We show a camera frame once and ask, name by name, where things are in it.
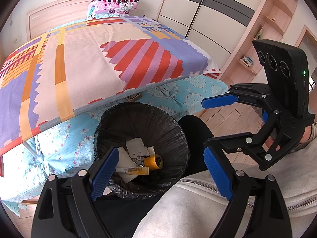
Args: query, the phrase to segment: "wooden cabinet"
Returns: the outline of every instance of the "wooden cabinet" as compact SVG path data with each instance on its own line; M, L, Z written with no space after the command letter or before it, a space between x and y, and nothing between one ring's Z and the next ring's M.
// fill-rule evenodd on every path
M204 49L222 69L247 30L260 2L164 0L158 21Z
M263 71L263 67L252 40L261 30L261 39L281 41L296 6L297 0L261 0L239 43L222 68L220 79L227 85L253 82L255 76ZM254 65L247 67L241 63L240 59L245 55L254 61Z
M183 36L187 36L201 1L164 0L158 22L174 29Z

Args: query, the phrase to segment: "person's leg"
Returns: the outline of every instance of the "person's leg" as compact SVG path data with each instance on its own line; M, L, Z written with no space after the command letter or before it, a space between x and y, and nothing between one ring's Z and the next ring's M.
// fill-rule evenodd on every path
M99 217L114 238L132 238L140 221L163 194L144 200L102 196L95 202Z
M208 138L214 137L210 129L200 118L194 115L186 115L178 123L184 131L190 151L184 177L208 170L203 160L203 144Z

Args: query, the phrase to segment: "wooden headboard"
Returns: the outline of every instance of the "wooden headboard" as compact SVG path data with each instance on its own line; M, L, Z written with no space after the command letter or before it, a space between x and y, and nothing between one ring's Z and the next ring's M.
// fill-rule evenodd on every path
M28 41L59 25L86 18L91 0L57 0L26 14Z

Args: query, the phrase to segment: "trash can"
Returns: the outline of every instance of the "trash can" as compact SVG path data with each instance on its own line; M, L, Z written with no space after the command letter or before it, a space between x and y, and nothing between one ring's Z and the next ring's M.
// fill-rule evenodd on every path
M108 109L95 132L94 159L101 159L110 147L124 147L126 141L141 138L144 146L154 146L162 157L162 169L148 176L137 176L125 183L114 172L108 188L123 199L145 199L162 194L172 187L185 172L189 149L178 123L166 112L151 105L126 102Z

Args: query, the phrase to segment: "ointment tube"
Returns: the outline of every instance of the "ointment tube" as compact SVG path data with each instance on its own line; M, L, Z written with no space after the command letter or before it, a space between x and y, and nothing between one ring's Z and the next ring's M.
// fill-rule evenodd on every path
M149 168L148 167L117 167L116 168L117 173L125 173L129 175L143 175L148 176L149 175Z

